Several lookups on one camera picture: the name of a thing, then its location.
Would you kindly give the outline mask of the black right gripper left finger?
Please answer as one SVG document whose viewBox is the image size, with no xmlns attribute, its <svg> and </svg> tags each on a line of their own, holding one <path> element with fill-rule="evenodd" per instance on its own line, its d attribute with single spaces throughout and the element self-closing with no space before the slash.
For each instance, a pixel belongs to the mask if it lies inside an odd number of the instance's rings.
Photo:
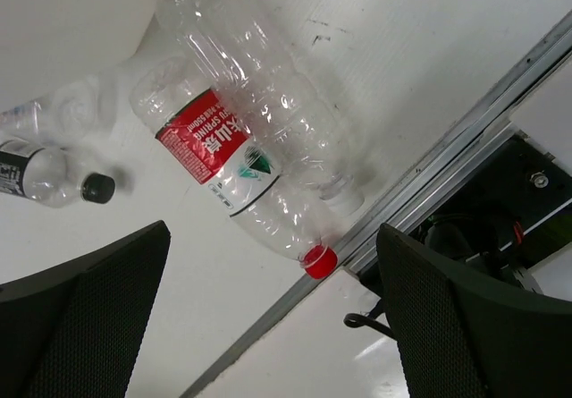
<svg viewBox="0 0 572 398">
<path fill-rule="evenodd" d="M 3 397 L 123 397 L 162 279 L 162 221 L 1 286 Z"/>
</svg>

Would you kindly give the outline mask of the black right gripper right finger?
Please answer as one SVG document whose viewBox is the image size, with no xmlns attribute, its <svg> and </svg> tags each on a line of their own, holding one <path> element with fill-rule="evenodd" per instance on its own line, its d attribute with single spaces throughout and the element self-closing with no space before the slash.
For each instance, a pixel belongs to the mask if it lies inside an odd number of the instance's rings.
<svg viewBox="0 0 572 398">
<path fill-rule="evenodd" d="M 412 397 L 569 397 L 571 304 L 376 236 L 383 306 Z"/>
</svg>

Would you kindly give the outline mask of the black cap small bottle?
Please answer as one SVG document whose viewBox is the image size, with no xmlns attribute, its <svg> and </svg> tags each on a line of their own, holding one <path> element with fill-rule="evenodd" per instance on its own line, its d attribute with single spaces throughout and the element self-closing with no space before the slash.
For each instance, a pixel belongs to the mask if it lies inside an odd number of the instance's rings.
<svg viewBox="0 0 572 398">
<path fill-rule="evenodd" d="M 69 150 L 20 139 L 1 142 L 2 193 L 59 208 L 79 201 L 104 205 L 115 188 L 113 177 Z"/>
</svg>

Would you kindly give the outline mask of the red label plastic bottle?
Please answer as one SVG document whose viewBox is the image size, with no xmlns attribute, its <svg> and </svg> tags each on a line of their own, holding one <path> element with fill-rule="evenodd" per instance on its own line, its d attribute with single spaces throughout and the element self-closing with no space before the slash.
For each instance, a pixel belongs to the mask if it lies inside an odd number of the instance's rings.
<svg viewBox="0 0 572 398">
<path fill-rule="evenodd" d="M 147 72 L 133 88 L 130 105 L 245 233 L 314 279 L 333 272 L 338 258 L 322 238 L 312 199 L 241 128 L 189 60 L 171 57 Z"/>
</svg>

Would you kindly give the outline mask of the clear unlabeled plastic bottle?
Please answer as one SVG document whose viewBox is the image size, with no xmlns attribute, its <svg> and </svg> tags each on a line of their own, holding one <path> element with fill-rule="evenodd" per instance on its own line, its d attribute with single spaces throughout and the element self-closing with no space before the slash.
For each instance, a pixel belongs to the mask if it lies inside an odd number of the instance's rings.
<svg viewBox="0 0 572 398">
<path fill-rule="evenodd" d="M 256 0 L 159 0 L 156 18 L 294 182 L 340 216 L 363 205 L 339 111 L 296 66 Z"/>
</svg>

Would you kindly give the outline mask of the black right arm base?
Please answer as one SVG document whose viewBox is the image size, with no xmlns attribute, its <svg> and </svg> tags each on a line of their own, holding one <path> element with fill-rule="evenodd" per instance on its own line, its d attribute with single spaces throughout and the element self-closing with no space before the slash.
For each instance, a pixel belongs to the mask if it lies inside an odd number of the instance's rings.
<svg viewBox="0 0 572 398">
<path fill-rule="evenodd" d="M 430 249 L 528 291 L 571 249 L 571 173 L 513 135 L 480 149 L 392 221 Z"/>
</svg>

